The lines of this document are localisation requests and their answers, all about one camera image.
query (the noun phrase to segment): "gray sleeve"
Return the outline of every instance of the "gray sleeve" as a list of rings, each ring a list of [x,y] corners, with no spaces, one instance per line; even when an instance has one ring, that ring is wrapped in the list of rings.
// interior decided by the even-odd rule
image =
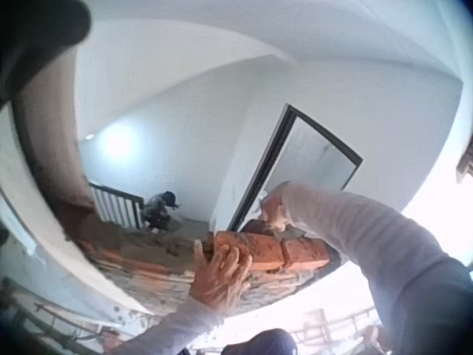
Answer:
[[[137,337],[113,348],[108,355],[177,355],[199,335],[223,324],[223,317],[192,297]]]
[[[425,228],[366,197],[289,183],[282,204],[291,224],[345,254],[392,300],[413,277],[448,257]]]

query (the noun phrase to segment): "red brick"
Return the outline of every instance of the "red brick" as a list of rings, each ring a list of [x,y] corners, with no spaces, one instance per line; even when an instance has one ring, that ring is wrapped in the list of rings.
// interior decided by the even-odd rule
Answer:
[[[320,239],[300,237],[283,240],[281,244],[287,270],[313,270],[330,262],[325,243]]]
[[[253,256],[251,270],[276,270],[284,264],[281,245],[274,237],[263,234],[219,231],[214,238],[214,248],[228,244]]]

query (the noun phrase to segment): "handrail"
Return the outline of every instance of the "handrail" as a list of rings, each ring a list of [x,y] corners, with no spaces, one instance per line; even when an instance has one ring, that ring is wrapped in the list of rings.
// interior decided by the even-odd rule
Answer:
[[[102,220],[112,221],[124,227],[141,228],[143,224],[138,210],[143,209],[144,198],[98,183],[89,182],[89,185],[92,188],[95,205]]]

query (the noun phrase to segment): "white ceiling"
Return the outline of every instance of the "white ceiling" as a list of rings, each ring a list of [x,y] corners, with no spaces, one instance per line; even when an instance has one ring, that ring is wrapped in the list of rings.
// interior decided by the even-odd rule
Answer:
[[[79,138],[190,77],[262,56],[455,71],[448,33],[435,26],[441,24],[435,0],[86,2],[95,23],[78,54]]]

